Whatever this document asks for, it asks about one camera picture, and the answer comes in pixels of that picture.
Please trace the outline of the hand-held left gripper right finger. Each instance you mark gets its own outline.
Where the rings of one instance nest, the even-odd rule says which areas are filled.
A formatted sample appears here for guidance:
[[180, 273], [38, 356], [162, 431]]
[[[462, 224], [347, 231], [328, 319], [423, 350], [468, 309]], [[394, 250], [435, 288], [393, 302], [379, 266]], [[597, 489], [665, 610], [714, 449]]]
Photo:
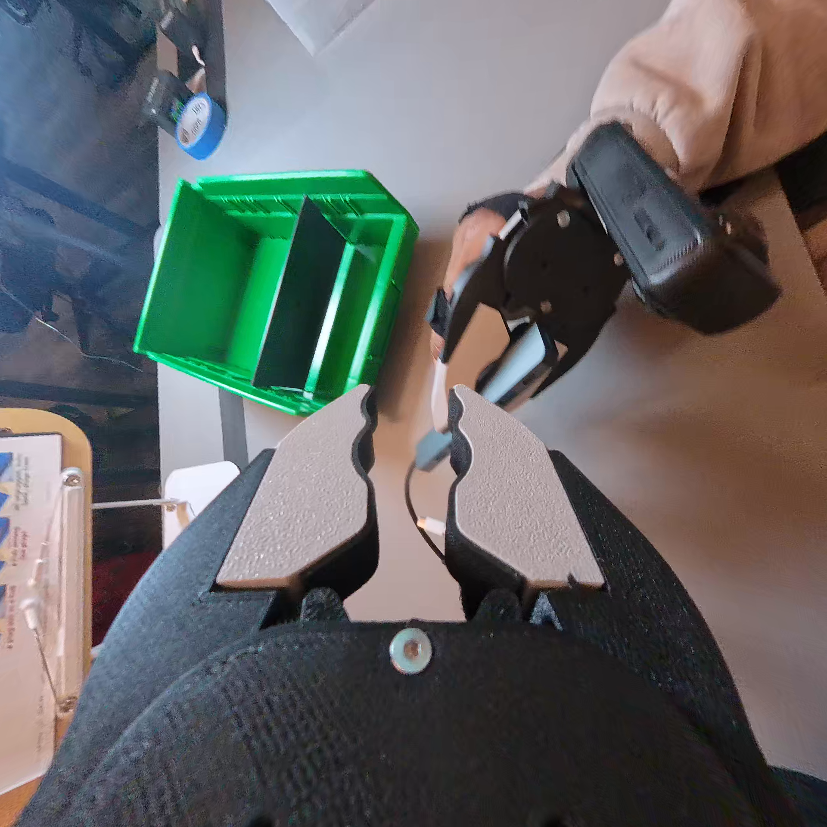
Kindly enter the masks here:
[[458, 580], [534, 594], [605, 584], [543, 441], [471, 388], [449, 393], [451, 466], [445, 555]]

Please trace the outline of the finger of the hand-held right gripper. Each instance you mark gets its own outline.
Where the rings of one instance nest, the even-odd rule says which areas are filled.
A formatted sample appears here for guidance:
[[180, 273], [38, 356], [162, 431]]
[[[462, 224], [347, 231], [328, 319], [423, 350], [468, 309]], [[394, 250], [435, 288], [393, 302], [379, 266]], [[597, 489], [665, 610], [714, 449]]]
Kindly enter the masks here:
[[560, 361], [557, 342], [537, 323], [516, 326], [501, 356], [480, 375], [480, 395], [507, 411], [528, 401]]

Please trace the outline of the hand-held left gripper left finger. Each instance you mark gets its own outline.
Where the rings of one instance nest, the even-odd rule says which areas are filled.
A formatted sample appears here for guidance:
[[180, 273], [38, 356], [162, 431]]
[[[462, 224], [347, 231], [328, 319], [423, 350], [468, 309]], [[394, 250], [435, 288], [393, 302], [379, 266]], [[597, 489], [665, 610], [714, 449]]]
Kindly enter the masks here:
[[379, 562], [370, 479], [374, 389], [359, 385], [290, 431], [219, 569], [232, 591], [358, 591]]

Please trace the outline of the person's right forearm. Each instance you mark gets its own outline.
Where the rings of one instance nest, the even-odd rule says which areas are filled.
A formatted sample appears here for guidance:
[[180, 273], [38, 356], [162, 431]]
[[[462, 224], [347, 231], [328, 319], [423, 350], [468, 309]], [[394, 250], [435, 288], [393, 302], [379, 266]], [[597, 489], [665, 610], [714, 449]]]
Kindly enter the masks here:
[[826, 130], [826, 2], [671, 2], [609, 62], [589, 117], [527, 191], [563, 183], [611, 121], [690, 193], [774, 165]]

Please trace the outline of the person's right hand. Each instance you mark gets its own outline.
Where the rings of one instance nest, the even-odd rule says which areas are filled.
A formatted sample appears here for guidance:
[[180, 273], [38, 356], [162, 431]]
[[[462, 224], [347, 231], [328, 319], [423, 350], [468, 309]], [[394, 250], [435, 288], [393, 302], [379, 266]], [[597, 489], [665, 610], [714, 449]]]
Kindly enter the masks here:
[[465, 268], [480, 258], [488, 239], [498, 236], [521, 201], [540, 198], [544, 188], [507, 191], [487, 195], [470, 203], [460, 217], [453, 235], [451, 255], [442, 287], [451, 296], [452, 288]]

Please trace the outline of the metal stand rod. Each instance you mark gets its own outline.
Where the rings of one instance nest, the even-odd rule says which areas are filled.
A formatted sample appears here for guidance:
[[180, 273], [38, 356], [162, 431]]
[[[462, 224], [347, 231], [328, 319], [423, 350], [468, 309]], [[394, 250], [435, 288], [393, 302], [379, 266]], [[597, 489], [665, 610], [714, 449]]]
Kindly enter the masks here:
[[166, 511], [174, 512], [179, 508], [187, 508], [187, 503], [176, 498], [154, 498], [154, 499], [135, 499], [125, 501], [104, 501], [92, 503], [92, 511], [104, 510], [126, 510], [137, 508], [161, 508]]

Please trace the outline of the black bin divider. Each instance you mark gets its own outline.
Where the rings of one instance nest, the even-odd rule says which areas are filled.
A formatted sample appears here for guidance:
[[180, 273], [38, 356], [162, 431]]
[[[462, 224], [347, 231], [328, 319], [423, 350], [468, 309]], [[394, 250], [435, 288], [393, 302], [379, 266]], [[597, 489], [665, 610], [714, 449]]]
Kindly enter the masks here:
[[345, 237], [305, 196], [275, 291], [254, 387], [305, 388], [345, 251]]

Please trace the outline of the green plastic bin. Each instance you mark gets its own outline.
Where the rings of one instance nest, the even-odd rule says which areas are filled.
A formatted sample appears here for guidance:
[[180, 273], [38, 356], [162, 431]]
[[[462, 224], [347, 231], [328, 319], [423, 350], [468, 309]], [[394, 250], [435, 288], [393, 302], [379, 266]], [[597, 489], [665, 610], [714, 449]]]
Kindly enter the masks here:
[[[305, 196], [346, 239], [302, 390], [252, 379]], [[178, 182], [134, 341], [136, 353], [258, 404], [310, 415], [376, 383], [419, 237], [368, 171]]]

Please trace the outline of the white document clip bar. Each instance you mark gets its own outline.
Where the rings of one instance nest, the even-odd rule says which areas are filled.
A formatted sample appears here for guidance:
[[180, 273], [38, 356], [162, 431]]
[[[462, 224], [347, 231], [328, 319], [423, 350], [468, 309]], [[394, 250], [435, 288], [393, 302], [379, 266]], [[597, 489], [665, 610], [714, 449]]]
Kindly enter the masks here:
[[86, 504], [84, 472], [64, 468], [21, 605], [57, 719], [75, 712], [87, 672]]

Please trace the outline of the wooden board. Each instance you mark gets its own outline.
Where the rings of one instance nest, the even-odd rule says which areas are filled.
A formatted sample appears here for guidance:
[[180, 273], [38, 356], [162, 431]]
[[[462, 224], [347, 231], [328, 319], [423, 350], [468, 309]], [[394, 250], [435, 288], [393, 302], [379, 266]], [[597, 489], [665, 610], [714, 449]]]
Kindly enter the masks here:
[[[91, 473], [91, 446], [83, 431], [55, 413], [50, 413], [36, 408], [2, 408], [2, 437], [6, 435], [40, 435], [46, 433], [57, 433], [62, 438], [62, 464], [63, 469], [69, 466], [79, 467], [85, 475], [86, 509], [87, 509], [87, 552], [86, 552], [86, 584], [87, 592], [85, 597], [85, 609], [87, 618], [87, 672], [91, 666], [91, 539], [92, 539], [92, 517], [91, 517], [91, 495], [92, 495], [92, 473]], [[56, 756], [59, 742], [63, 738], [74, 713], [69, 718], [55, 718], [55, 741], [52, 759]], [[28, 801], [30, 801], [37, 786], [45, 772], [36, 779], [29, 780], [22, 785], [6, 792], [2, 792], [2, 825], [11, 825]]]

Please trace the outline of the printed instruction sheet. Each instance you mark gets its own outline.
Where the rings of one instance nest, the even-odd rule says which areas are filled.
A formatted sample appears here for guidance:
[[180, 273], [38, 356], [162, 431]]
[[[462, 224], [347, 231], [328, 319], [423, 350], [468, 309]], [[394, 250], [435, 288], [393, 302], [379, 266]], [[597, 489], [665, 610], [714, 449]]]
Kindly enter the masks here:
[[1, 788], [40, 777], [54, 753], [55, 695], [47, 650], [47, 564], [59, 531], [62, 438], [1, 440]]

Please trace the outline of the white sheet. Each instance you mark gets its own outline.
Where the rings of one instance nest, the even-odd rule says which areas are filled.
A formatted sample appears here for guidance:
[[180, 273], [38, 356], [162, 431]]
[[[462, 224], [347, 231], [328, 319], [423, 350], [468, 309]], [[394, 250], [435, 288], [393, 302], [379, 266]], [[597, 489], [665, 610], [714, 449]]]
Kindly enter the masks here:
[[311, 56], [316, 56], [330, 45], [373, 4], [372, 1], [267, 1], [267, 3]]

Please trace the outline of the blue tape roll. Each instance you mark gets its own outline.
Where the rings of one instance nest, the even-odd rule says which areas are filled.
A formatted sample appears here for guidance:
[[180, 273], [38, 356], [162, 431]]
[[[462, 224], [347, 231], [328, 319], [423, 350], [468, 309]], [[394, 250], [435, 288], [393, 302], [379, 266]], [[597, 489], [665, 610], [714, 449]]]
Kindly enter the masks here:
[[207, 160], [218, 149], [227, 128], [227, 114], [209, 94], [195, 94], [183, 106], [175, 128], [178, 147], [194, 160]]

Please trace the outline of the black device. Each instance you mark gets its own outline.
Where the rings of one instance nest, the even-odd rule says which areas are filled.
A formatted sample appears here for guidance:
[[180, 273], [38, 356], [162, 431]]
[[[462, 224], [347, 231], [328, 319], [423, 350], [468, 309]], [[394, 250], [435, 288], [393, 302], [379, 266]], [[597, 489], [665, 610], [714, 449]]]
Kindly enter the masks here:
[[177, 75], [159, 68], [141, 104], [139, 125], [154, 125], [175, 138], [180, 116], [192, 96], [193, 92]]

